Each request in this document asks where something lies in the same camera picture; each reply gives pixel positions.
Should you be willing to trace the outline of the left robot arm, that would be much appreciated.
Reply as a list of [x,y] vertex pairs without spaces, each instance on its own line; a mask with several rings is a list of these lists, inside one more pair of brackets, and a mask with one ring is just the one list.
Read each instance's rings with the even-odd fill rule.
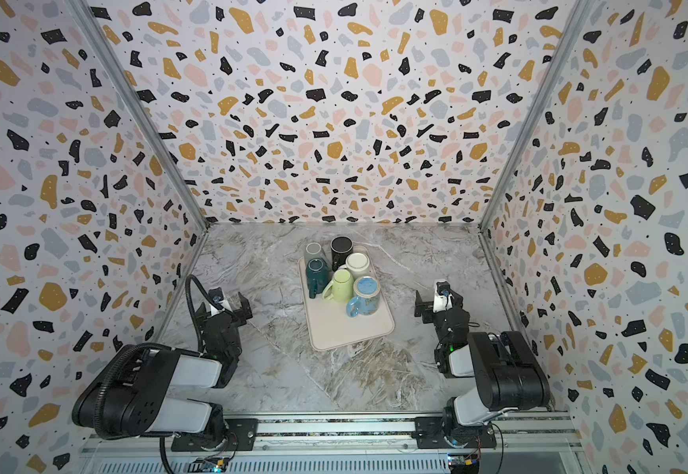
[[239,438],[219,404],[179,399],[175,387],[227,386],[242,354],[239,328],[253,317],[239,294],[237,310],[213,294],[215,305],[195,313],[201,351],[158,343],[125,345],[82,392],[71,420],[103,440],[175,436],[174,450],[237,450]]

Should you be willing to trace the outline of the blue butterfly mug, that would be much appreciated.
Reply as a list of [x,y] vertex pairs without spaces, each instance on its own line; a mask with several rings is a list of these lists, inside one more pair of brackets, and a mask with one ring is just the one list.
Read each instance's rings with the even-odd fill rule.
[[353,285],[354,296],[347,303],[349,317],[369,316],[379,309],[381,285],[373,276],[361,276]]

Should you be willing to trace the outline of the light green mug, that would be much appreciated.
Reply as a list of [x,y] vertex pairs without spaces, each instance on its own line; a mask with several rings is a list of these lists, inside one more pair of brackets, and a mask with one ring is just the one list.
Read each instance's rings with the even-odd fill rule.
[[325,300],[348,303],[354,295],[354,277],[348,269],[339,268],[332,276],[322,296]]

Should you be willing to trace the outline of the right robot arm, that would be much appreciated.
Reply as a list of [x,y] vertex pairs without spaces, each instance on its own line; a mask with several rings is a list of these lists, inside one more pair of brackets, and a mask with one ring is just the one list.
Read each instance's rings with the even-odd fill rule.
[[415,419],[412,438],[421,450],[494,448],[494,420],[549,404],[547,377],[523,334],[480,331],[447,282],[436,284],[431,301],[417,296],[414,315],[437,333],[439,373],[474,381],[470,391],[448,401],[441,416]]

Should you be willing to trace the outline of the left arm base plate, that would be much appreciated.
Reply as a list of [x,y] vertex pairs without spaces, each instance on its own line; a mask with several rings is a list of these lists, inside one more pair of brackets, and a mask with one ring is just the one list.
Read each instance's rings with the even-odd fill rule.
[[181,434],[171,444],[173,452],[231,453],[251,451],[258,434],[256,418],[228,418],[208,422],[205,432]]

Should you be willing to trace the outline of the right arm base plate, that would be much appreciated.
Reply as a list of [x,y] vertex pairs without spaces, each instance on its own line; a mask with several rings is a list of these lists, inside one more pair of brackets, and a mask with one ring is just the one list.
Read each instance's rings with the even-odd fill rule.
[[411,438],[419,450],[476,450],[496,448],[497,440],[490,426],[465,427],[448,417],[417,417]]

